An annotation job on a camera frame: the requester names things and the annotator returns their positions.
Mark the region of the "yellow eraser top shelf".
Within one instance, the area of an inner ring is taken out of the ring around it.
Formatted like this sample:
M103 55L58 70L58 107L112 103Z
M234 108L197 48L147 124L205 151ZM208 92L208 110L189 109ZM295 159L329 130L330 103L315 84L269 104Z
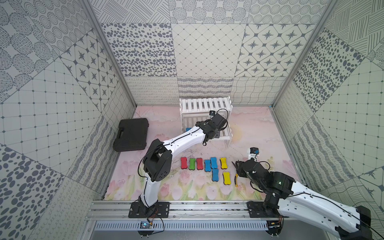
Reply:
M221 169L222 170L225 170L225 169L228 168L227 159L226 158L220 158L220 163L221 163Z

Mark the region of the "blue eraser top shelf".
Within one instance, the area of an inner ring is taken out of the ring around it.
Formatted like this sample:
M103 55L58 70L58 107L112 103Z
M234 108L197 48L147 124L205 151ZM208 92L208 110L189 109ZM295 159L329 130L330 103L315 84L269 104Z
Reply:
M212 168L211 168L211 160L204 160L204 170L205 172L211 172L212 171Z
M212 169L218 169L217 158L216 157L211 157L210 161L211 161L211 168Z

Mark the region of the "red eraser top shelf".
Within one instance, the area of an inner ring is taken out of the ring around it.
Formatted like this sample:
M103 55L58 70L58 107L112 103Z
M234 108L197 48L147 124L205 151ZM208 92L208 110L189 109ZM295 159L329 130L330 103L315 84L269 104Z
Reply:
M203 170L204 169L204 164L203 164L202 158L196 159L196 168L197 168L197 170Z
M181 157L181 169L187 169L187 168L188 168L187 158Z

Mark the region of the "green eraser top shelf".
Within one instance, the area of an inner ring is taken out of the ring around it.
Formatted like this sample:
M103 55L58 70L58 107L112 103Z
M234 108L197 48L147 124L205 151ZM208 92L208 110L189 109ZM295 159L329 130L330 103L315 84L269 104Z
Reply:
M189 170L194 171L196 169L196 159L195 158L190 158L189 161Z

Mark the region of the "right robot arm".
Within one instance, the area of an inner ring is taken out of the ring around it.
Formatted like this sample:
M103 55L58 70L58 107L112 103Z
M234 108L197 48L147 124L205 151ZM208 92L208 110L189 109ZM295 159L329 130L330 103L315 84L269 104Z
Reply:
M313 225L341 240L371 240L371 211L364 207L351 207L329 199L281 173L270 172L255 159L236 161L236 173L257 185L264 193L262 203L249 201L251 218L294 218Z

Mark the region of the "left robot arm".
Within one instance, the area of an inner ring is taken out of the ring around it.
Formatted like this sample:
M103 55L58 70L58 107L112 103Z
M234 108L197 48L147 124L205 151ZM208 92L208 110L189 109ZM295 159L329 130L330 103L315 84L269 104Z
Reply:
M227 118L216 113L210 119L196 122L189 131L177 137L166 141L153 140L141 160L144 174L139 174L139 176L146 181L145 188L138 198L139 206L146 210L158 202L160 183L170 173L174 157L194 145L203 144L205 146L227 126Z

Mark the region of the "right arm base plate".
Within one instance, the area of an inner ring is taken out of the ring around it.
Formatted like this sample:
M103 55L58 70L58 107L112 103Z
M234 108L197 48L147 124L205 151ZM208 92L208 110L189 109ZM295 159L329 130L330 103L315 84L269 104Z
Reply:
M247 202L247 208L250 218L285 218L279 213L278 204L268 204L266 202Z

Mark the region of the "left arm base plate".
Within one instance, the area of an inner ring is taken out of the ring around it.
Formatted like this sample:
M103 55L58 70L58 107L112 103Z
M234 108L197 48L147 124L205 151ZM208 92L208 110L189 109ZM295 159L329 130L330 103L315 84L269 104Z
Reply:
M151 207L146 207L143 202L133 202L130 206L129 218L168 218L170 210L169 202L156 202Z

